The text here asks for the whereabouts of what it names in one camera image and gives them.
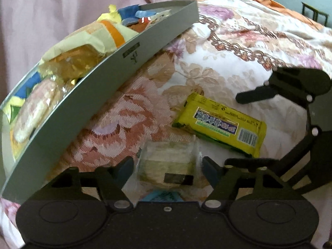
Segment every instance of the black label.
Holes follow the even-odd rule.
[[[166,183],[166,184],[193,185],[194,176],[184,175],[184,174],[165,173],[164,183]]]
[[[130,49],[126,50],[122,56],[125,58],[127,57],[129,54],[131,54],[134,50],[136,50],[138,47],[140,46],[139,42],[137,42],[135,45],[133,45]]]

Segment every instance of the cardboard box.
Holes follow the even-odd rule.
[[[128,41],[84,77],[35,131],[16,161],[10,158],[9,124],[2,123],[1,154],[4,167],[0,168],[0,175],[6,176],[1,191],[5,199],[21,204],[39,190],[46,174],[56,165],[90,117],[148,59],[199,19],[197,3],[192,0],[141,6],[141,10],[157,12],[168,9],[171,10],[170,16]],[[24,76],[0,109],[36,70],[37,66]]]

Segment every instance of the bedspread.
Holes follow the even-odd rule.
[[[115,165],[135,156],[146,139],[189,141],[190,134],[171,123],[193,91],[265,121],[261,157],[280,159],[303,138],[306,113],[299,106],[280,96],[240,105],[235,95],[262,85],[273,66],[317,68],[332,77],[332,30],[317,31],[252,0],[205,0],[199,10],[199,22],[140,68],[92,117],[48,179],[69,166],[92,171]],[[219,164],[239,156],[203,140],[200,150]],[[198,199],[211,192],[205,186]],[[320,215],[312,242],[321,248],[332,220],[331,185],[305,197]]]

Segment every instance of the box side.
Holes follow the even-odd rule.
[[[42,186],[68,145],[103,104],[148,59],[198,21],[195,1],[170,1],[172,15],[132,38],[92,70],[65,97],[37,130],[17,160],[3,189],[3,197],[23,203]]]

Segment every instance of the silver screw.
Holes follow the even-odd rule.
[[[117,209],[127,209],[130,207],[130,202],[127,200],[118,200],[114,203],[114,207]]]
[[[164,211],[172,211],[171,207],[164,207]]]
[[[318,128],[314,127],[314,128],[312,129],[311,133],[312,133],[312,135],[313,135],[314,137],[317,137],[318,134],[319,134]]]
[[[307,101],[312,102],[312,96],[311,95],[307,95]]]
[[[205,202],[205,206],[210,208],[210,209],[217,209],[221,206],[221,202],[218,200],[208,200]]]

